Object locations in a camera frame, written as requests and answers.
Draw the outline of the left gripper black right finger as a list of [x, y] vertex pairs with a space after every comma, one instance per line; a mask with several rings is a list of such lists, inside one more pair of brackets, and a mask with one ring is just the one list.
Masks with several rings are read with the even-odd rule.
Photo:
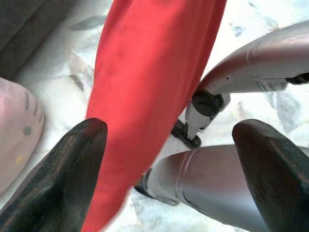
[[253, 200], [272, 232], [309, 230], [309, 158], [274, 127], [237, 123], [232, 137]]

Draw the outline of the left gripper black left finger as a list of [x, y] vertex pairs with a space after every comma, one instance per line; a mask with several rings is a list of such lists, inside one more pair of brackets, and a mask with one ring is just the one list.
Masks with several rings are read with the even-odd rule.
[[1, 209], [1, 231], [80, 231], [94, 195], [107, 134], [107, 124], [97, 118], [67, 132]]

